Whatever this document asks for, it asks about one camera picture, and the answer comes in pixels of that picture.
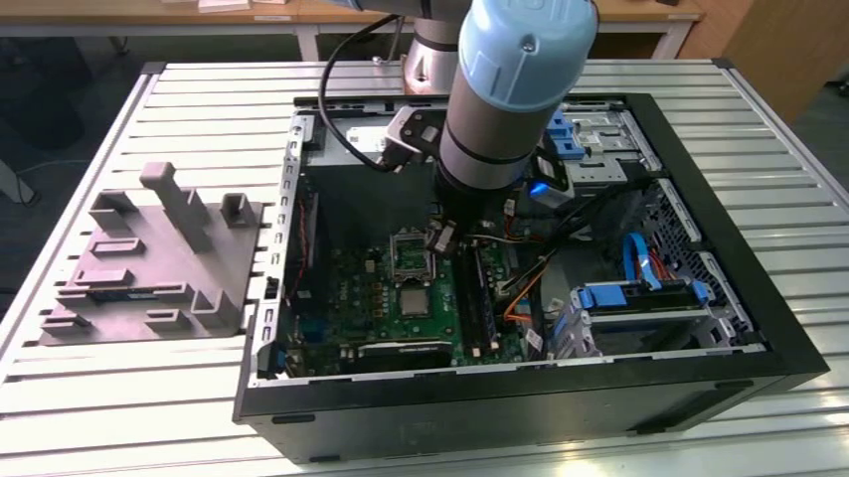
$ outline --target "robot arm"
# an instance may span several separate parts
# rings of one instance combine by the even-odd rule
[[[406,17],[461,23],[473,0],[326,0],[354,10],[373,10]]]
[[[437,48],[457,32],[450,22],[463,19],[435,181],[451,223],[447,234],[457,233],[455,238],[489,204],[503,201],[523,175],[551,114],[583,69],[598,29],[595,6],[590,0],[332,3],[430,19],[417,21],[417,40],[422,23],[422,32],[433,34],[425,42]],[[441,243],[454,238],[441,237]]]

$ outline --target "floor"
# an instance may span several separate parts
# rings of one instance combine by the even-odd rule
[[[374,38],[357,45],[346,59],[369,59],[389,50],[389,42]],[[323,55],[338,44],[339,36],[322,37]],[[401,51],[409,48],[409,36]],[[138,77],[140,66],[148,61],[168,62],[270,62],[298,61],[298,43],[291,36],[131,38],[130,54],[119,57],[104,38],[78,39],[94,80],[68,92],[68,98],[86,126],[86,133],[67,149],[44,151],[28,145],[16,130],[0,120],[0,157],[15,170],[35,164],[55,162],[24,174],[40,200],[31,208],[0,197],[0,319],[8,308],[13,290],[29,272],[41,246],[66,208],[87,161],[95,156],[114,117]],[[0,88],[0,103],[8,87]],[[833,87],[817,96],[809,110],[793,126],[802,141],[826,165],[844,187],[849,188],[849,98]]]

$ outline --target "robotic arm end effector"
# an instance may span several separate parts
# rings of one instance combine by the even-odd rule
[[[521,179],[598,29],[587,0],[475,0],[439,147],[437,192],[463,232]]]

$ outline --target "metal rail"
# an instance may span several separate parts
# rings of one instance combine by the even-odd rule
[[[47,348],[39,311],[95,223],[99,190],[171,161],[204,200],[242,190],[275,203],[295,96],[322,64],[168,65],[132,90],[96,161],[0,327],[0,476],[71,473],[737,476],[841,473],[849,425],[849,213],[845,192],[736,72],[710,62],[590,62],[575,92],[650,92],[832,372],[681,434],[361,461],[299,469],[231,422],[244,337]],[[334,94],[402,92],[398,64],[342,64]],[[264,222],[276,215],[267,207]],[[274,240],[260,236],[263,245]],[[255,270],[266,267],[258,252]],[[259,298],[262,277],[250,284]]]

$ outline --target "orange wire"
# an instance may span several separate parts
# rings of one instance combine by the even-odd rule
[[[526,284],[526,286],[522,288],[522,291],[519,292],[519,294],[517,295],[517,298],[514,299],[514,301],[511,302],[510,306],[507,307],[507,311],[505,312],[505,319],[507,319],[509,321],[511,319],[517,319],[518,317],[521,317],[522,315],[514,315],[514,309],[517,308],[517,305],[519,304],[519,301],[522,300],[522,297],[526,296],[529,294],[529,290],[533,287],[533,284],[537,283],[537,281],[539,280],[539,278],[542,277],[542,274],[545,273],[545,267],[542,268],[542,270],[539,271],[539,273],[529,280],[529,283]]]
[[[527,321],[530,323],[533,319],[526,315],[507,315],[505,321]]]

